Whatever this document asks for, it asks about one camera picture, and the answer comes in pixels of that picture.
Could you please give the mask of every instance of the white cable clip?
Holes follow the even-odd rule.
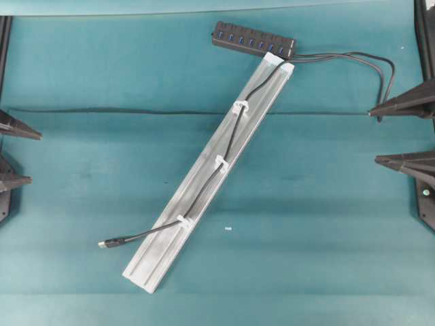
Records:
[[[190,230],[190,228],[193,226],[193,220],[189,217],[185,219],[183,215],[178,215],[177,220],[181,222],[180,226],[185,230]]]
[[[249,104],[247,104],[247,101],[235,101],[232,105],[232,112],[239,115],[242,107],[245,107],[245,110],[243,110],[244,113],[249,110]]]
[[[220,172],[221,173],[225,173],[226,171],[228,171],[228,162],[224,160],[224,158],[221,155],[216,156],[216,160],[215,160],[216,164],[215,164],[215,168],[218,168],[220,164],[222,164],[222,167],[220,168]]]

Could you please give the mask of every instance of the black cable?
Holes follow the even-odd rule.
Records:
[[[321,54],[295,54],[295,58],[300,57],[314,57],[312,59],[293,59],[292,63],[311,63],[311,62],[319,62],[319,61],[325,61],[325,60],[332,60],[335,58],[346,58],[349,60],[354,60],[357,62],[360,62],[364,65],[367,65],[369,67],[372,67],[380,76],[381,78],[381,84],[379,86],[379,92],[378,92],[378,98],[377,98],[377,104],[382,103],[382,93],[383,93],[383,86],[385,83],[385,78],[383,75],[383,72],[379,66],[377,66],[374,63],[368,62],[367,60],[357,58],[355,56],[352,56],[350,54],[339,54],[339,53],[321,53]]]
[[[380,90],[379,90],[379,95],[378,95],[378,104],[380,104],[382,102],[382,93],[383,93],[383,84],[384,84],[384,75],[382,70],[375,64],[368,62],[364,59],[361,58],[357,58],[353,55],[360,55],[360,56],[367,56],[369,58],[374,58],[377,60],[382,60],[385,61],[387,63],[390,64],[391,66],[391,77],[390,77],[390,81],[389,81],[389,85],[387,87],[387,90],[385,91],[385,96],[383,98],[384,101],[387,100],[387,97],[389,95],[389,92],[391,91],[392,88],[392,82],[394,80],[394,75],[395,75],[395,66],[394,63],[392,61],[390,61],[389,59],[386,58],[382,58],[382,57],[378,57],[378,56],[373,56],[372,54],[365,54],[363,52],[348,52],[345,54],[336,54],[336,53],[325,53],[325,54],[299,54],[299,55],[295,55],[295,57],[307,57],[307,58],[311,58],[314,57],[313,59],[292,59],[292,60],[285,60],[282,61],[281,63],[279,63],[279,65],[277,65],[273,71],[267,76],[267,78],[258,86],[256,86],[253,90],[251,90],[248,95],[245,98],[245,101],[249,101],[249,99],[257,92],[259,91],[259,89],[261,89],[262,87],[264,87],[264,85],[266,85],[269,80],[271,80],[271,78],[273,77],[273,75],[278,71],[278,69],[283,66],[286,63],[309,63],[309,62],[319,62],[319,61],[324,61],[324,60],[331,60],[334,58],[347,58],[349,60],[354,60],[354,61],[358,61],[360,63],[363,63],[365,65],[368,65],[369,67],[372,67],[374,70],[376,70],[376,72],[380,75],[381,77],[381,86],[380,86]],[[232,133],[230,136],[230,139],[228,141],[228,146],[226,148],[226,152],[224,155],[224,160],[227,161],[228,156],[230,154],[230,150],[232,147],[232,143],[234,141],[235,138],[235,134],[237,132],[237,129],[239,127],[240,121],[241,121],[241,117],[243,116],[243,112],[245,110],[245,107],[242,106],[241,110],[239,112],[239,115],[237,117],[236,123],[234,124],[234,128],[232,129]],[[223,164],[221,163],[210,175],[210,177],[204,182],[203,186],[201,187],[201,189],[199,190],[198,194],[196,195],[195,199],[193,200],[192,204],[189,206],[188,210],[186,211],[186,213],[183,215],[184,217],[187,217],[192,209],[195,207],[196,203],[198,202],[199,198],[203,195],[204,191],[207,189],[207,187],[209,186],[211,180],[214,179],[214,177],[219,173],[220,169],[223,167]],[[121,237],[121,238],[113,238],[113,239],[109,239],[109,240],[105,240],[105,241],[101,241],[99,242],[99,246],[100,247],[116,247],[119,245],[123,245],[126,242],[130,242],[139,238],[143,238],[144,236],[147,236],[148,234],[154,233],[154,232],[158,232],[161,230],[164,230],[166,228],[170,228],[174,225],[177,225],[178,223],[180,223],[181,221],[174,221],[165,225],[162,225],[160,227],[154,228],[154,229],[150,229],[148,231],[142,232],[140,234],[136,234],[134,236],[127,236],[127,237]]]
[[[318,54],[295,54],[294,56],[295,56],[295,58],[309,58],[309,57],[313,57],[313,56],[314,57],[316,57],[316,56],[318,57],[318,56],[330,56],[330,55],[331,55],[331,53],[318,53]],[[395,66],[394,62],[391,61],[390,59],[384,58],[382,56],[375,56],[373,54],[369,54],[369,53],[365,53],[365,52],[358,52],[358,51],[346,52],[346,53],[344,53],[344,55],[366,56],[368,58],[372,58],[372,59],[375,59],[375,60],[384,61],[384,62],[386,62],[386,63],[388,63],[390,65],[390,67],[391,67],[391,77],[389,79],[388,87],[387,87],[387,90],[385,91],[385,94],[384,94],[384,97],[383,97],[383,102],[386,102],[388,100],[388,96],[389,96],[389,93],[391,92],[391,88],[393,86],[394,78],[396,76],[396,66]]]
[[[259,91],[259,89],[261,89],[264,85],[267,84],[267,82],[269,80],[271,80],[271,78],[273,77],[273,75],[278,71],[278,69],[286,64],[286,63],[290,63],[289,60],[285,60],[279,63],[279,65],[277,65],[273,71],[269,74],[269,76],[267,76],[267,78],[257,87],[255,87],[253,90],[251,90],[248,95],[245,98],[245,101],[248,101],[257,91]],[[230,150],[232,147],[232,143],[234,141],[235,135],[237,133],[237,129],[239,128],[239,124],[241,121],[241,118],[243,117],[243,113],[245,111],[245,106],[241,107],[241,110],[239,112],[239,115],[237,116],[237,120],[236,123],[234,124],[234,128],[232,129],[231,135],[230,135],[230,139],[228,141],[228,145],[225,151],[225,155],[224,155],[224,160],[227,161],[229,155],[230,155]],[[193,200],[192,204],[189,206],[188,210],[186,211],[186,213],[183,215],[183,217],[187,217],[192,209],[195,207],[196,203],[198,202],[199,198],[203,195],[204,191],[207,189],[207,187],[209,186],[211,180],[214,179],[214,177],[219,173],[220,169],[223,167],[223,164],[221,163],[214,171],[213,173],[211,173],[210,177],[204,182],[203,186],[201,187],[201,189],[199,190],[198,194],[196,195],[195,199]],[[139,233],[139,234],[135,234],[134,236],[124,236],[124,237],[120,237],[120,238],[113,238],[113,239],[108,239],[108,240],[104,240],[98,243],[98,245],[101,248],[112,248],[112,247],[117,247],[120,245],[123,245],[126,242],[130,242],[139,238],[143,238],[144,236],[147,236],[148,234],[157,232],[157,231],[161,231],[164,230],[166,228],[170,228],[174,225],[179,224],[181,221],[177,220],[168,224],[164,224],[162,226],[159,226],[157,228],[154,229],[150,229],[148,231]]]

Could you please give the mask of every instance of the aluminum rail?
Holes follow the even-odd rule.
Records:
[[[267,53],[240,93],[237,101],[243,101],[248,93],[261,84],[280,62],[282,62],[282,59]],[[290,63],[282,65],[272,76],[271,80],[250,98],[249,109],[243,113],[234,136],[230,154],[226,161],[228,164],[225,164],[225,168],[211,180],[189,216],[183,217],[182,215],[192,204],[205,181],[219,166],[220,161],[218,156],[222,159],[226,151],[238,116],[237,106],[233,105],[230,108],[230,111],[226,114],[203,152],[181,182],[181,185],[155,222],[153,228],[174,222],[180,216],[182,219],[186,219],[187,223],[180,223],[175,227],[167,228],[147,236],[123,272],[122,275],[124,277],[149,293],[153,293],[156,290],[194,227],[203,216],[206,208],[213,200],[216,191],[218,191],[241,152],[245,149],[252,134],[271,108],[287,80],[289,80],[293,68],[294,66]]]

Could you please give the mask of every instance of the teal surface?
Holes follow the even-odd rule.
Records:
[[[373,1],[385,0],[0,0],[0,14],[10,16],[174,14]]]
[[[217,20],[387,56],[394,94],[421,82],[412,1],[15,19],[1,106],[44,138],[3,138],[33,184],[0,226],[0,325],[433,325],[434,233],[373,162],[433,148],[432,124],[347,115],[379,85],[351,62],[296,67],[155,294],[121,276],[138,242],[97,247],[153,224],[260,62],[212,46]]]

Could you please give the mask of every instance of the black usb hub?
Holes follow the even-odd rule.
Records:
[[[293,56],[296,41],[288,37],[249,29],[229,22],[217,22],[211,34],[214,45],[257,56],[273,53],[282,59]]]

